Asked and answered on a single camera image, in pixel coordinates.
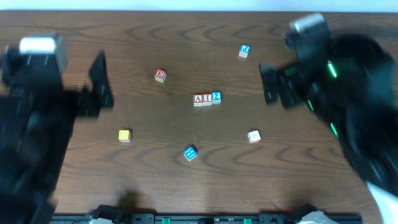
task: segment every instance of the white robot part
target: white robot part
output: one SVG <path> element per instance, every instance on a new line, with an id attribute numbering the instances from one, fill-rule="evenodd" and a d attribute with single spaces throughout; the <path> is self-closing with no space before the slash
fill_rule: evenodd
<path id="1" fill-rule="evenodd" d="M 311 212 L 304 216 L 298 224 L 338 224 L 329 219 L 323 212 Z"/>
<path id="2" fill-rule="evenodd" d="M 325 18 L 320 13 L 314 13 L 302 17 L 300 19 L 296 19 L 289 23 L 290 28 L 295 30 L 296 32 L 300 33 L 305 31 L 308 28 L 316 26 L 325 21 Z"/>
<path id="3" fill-rule="evenodd" d="M 22 38 L 19 53 L 27 55 L 55 55 L 60 74 L 67 67 L 63 37 L 56 33 L 34 33 Z"/>

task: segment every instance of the yellow block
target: yellow block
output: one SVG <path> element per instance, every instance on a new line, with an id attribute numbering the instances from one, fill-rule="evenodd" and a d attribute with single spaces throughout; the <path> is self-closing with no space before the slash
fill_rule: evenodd
<path id="1" fill-rule="evenodd" d="M 120 130 L 119 131 L 119 140 L 121 142 L 130 142 L 131 140 L 131 133 L 129 130 Z"/>

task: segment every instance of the small wooden cube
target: small wooden cube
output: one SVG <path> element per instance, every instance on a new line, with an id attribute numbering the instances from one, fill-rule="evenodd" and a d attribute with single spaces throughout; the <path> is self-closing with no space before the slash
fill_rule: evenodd
<path id="1" fill-rule="evenodd" d="M 193 105 L 194 106 L 203 106 L 203 96 L 202 96 L 202 94 L 195 94 L 193 96 Z"/>
<path id="2" fill-rule="evenodd" d="M 261 140 L 259 131 L 251 131 L 251 132 L 249 132 L 248 138 L 249 138 L 250 144 L 253 144 L 253 143 L 258 142 L 258 141 Z"/>
<path id="3" fill-rule="evenodd" d="M 184 151 L 184 156 L 185 156 L 185 158 L 188 159 L 188 161 L 191 161 L 192 159 L 194 159 L 197 156 L 197 152 L 195 150 L 195 147 L 190 146 L 188 149 L 186 149 Z"/>
<path id="4" fill-rule="evenodd" d="M 213 104 L 221 103 L 221 92 L 220 91 L 211 93 L 211 97 L 213 98 Z"/>
<path id="5" fill-rule="evenodd" d="M 211 93 L 203 94 L 203 106 L 211 106 L 212 104 Z"/>
<path id="6" fill-rule="evenodd" d="M 119 140 L 121 142 L 130 142 L 130 140 L 131 140 L 130 130 L 120 130 L 119 131 Z"/>
<path id="7" fill-rule="evenodd" d="M 247 58 L 250 52 L 250 46 L 242 45 L 241 50 L 239 51 L 239 57 Z"/>
<path id="8" fill-rule="evenodd" d="M 166 80 L 166 71 L 158 69 L 155 74 L 155 80 L 163 83 Z"/>

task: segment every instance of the wood grain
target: wood grain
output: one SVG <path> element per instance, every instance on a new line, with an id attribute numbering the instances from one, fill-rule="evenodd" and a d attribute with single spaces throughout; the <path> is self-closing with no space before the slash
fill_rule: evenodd
<path id="1" fill-rule="evenodd" d="M 308 109 L 266 106 L 258 62 L 294 59 L 281 34 L 302 13 L 0 12 L 0 39 L 56 31 L 67 42 L 64 83 L 88 83 L 95 55 L 107 56 L 115 106 L 98 120 L 79 119 L 54 198 L 57 213 L 117 205 L 158 212 L 257 213 L 312 203 L 328 212 L 360 213 L 380 223 L 374 200 L 344 159 L 338 141 Z M 365 32 L 398 58 L 396 14 L 326 13 L 337 32 Z M 238 58 L 241 44 L 251 46 Z M 164 84 L 154 80 L 167 69 Z M 194 93 L 219 90 L 223 102 L 194 108 Z M 132 143 L 118 130 L 133 130 Z M 262 141 L 250 145 L 248 131 Z M 188 162 L 190 144 L 198 157 Z"/>

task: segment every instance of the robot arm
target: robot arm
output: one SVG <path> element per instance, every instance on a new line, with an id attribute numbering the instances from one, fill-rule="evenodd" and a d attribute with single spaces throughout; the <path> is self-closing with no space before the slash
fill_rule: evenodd
<path id="1" fill-rule="evenodd" d="M 77 116 L 97 117 L 113 107 L 104 53 L 90 77 L 93 91 L 64 90 L 63 39 L 55 34 L 23 38 L 2 59 L 0 96 L 0 217 L 4 223 L 48 223 L 54 191 Z"/>
<path id="2" fill-rule="evenodd" d="M 398 223 L 398 111 L 394 61 L 365 35 L 332 38 L 320 14 L 293 21 L 285 34 L 297 61 L 260 64 L 266 103 L 305 103 L 339 140 L 351 167 L 368 183 L 386 223 Z"/>

